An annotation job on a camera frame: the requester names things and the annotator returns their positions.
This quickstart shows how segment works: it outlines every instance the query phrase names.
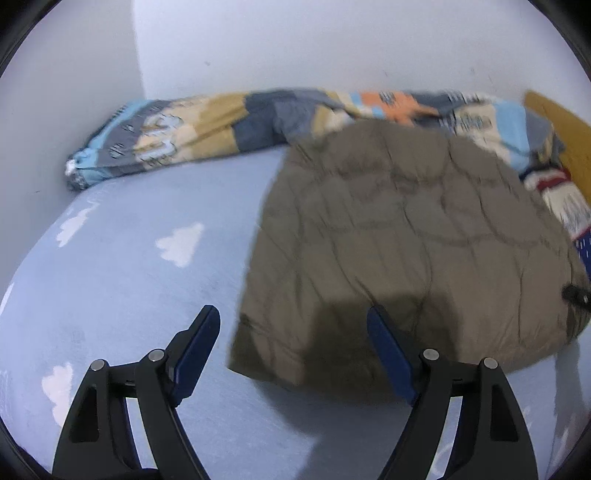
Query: silver screw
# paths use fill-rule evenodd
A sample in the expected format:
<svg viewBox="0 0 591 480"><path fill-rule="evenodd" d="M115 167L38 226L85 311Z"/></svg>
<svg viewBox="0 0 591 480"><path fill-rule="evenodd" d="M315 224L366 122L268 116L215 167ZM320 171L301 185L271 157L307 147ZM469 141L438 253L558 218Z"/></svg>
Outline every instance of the silver screw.
<svg viewBox="0 0 591 480"><path fill-rule="evenodd" d="M497 362L494 358L487 356L484 359L484 366L490 368L491 370L494 370L496 367L499 366L499 362Z"/></svg>
<svg viewBox="0 0 591 480"><path fill-rule="evenodd" d="M159 360L162 360L164 358L164 350L161 350L160 348L152 350L148 354L148 358L153 362L158 362Z"/></svg>
<svg viewBox="0 0 591 480"><path fill-rule="evenodd" d="M439 358L439 352L433 348L427 348L423 352L423 357L425 357L427 360L435 361Z"/></svg>
<svg viewBox="0 0 591 480"><path fill-rule="evenodd" d="M98 371L99 371L100 369L102 369L104 366L105 366L105 361L99 358L98 360L95 360L94 362L92 362L92 363L90 364L90 369L91 369L93 372L98 372Z"/></svg>

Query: mattress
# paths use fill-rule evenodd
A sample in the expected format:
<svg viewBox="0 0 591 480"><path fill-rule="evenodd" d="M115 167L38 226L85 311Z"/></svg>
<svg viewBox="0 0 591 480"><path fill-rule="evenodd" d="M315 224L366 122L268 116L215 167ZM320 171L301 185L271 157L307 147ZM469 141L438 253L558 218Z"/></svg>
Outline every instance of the mattress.
<svg viewBox="0 0 591 480"><path fill-rule="evenodd" d="M225 367L265 192L284 148L187 163L101 183L40 238L0 304L0 416L50 469L89 364L139 360L165 347L204 304L222 329L178 414L213 478L377 478L410 408L338 403L261 384ZM561 464L591 408L591 330L509 381L541 479ZM153 466L137 402L140 460ZM461 399L450 403L430 479L443 475Z"/></svg>

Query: brown blanket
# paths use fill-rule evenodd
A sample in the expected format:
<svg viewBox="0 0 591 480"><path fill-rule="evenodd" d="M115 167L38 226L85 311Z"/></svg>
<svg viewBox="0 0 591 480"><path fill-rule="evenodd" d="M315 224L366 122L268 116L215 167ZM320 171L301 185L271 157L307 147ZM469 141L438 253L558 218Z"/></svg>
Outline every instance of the brown blanket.
<svg viewBox="0 0 591 480"><path fill-rule="evenodd" d="M229 367L341 396L389 391L367 308L450 359L524 367L588 318L588 288L537 193L469 140L362 121L290 151L262 212Z"/></svg>

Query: white wall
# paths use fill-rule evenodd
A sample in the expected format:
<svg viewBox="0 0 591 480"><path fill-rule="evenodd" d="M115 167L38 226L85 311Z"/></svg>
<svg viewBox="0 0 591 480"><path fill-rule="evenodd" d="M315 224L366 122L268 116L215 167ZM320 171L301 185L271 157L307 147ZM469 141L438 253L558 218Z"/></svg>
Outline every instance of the white wall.
<svg viewBox="0 0 591 480"><path fill-rule="evenodd" d="M63 0L26 38L0 78L0 298L73 198L68 155L141 97L132 0Z"/></svg>
<svg viewBox="0 0 591 480"><path fill-rule="evenodd" d="M591 84L527 0L137 0L135 23L149 98L530 87L591 121Z"/></svg>

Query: blue gripper pad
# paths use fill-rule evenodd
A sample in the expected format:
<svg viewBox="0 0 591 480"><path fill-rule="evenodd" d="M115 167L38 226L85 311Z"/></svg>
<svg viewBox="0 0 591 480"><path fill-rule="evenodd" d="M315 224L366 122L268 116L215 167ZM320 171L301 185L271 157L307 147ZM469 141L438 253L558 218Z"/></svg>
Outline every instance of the blue gripper pad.
<svg viewBox="0 0 591 480"><path fill-rule="evenodd" d="M418 392L413 386L413 368L375 307L369 309L367 328L369 339L388 374L394 391L413 406L418 398Z"/></svg>
<svg viewBox="0 0 591 480"><path fill-rule="evenodd" d="M173 383L168 396L173 407L193 393L219 333L220 314L205 305L191 326L177 333L166 348L166 373Z"/></svg>

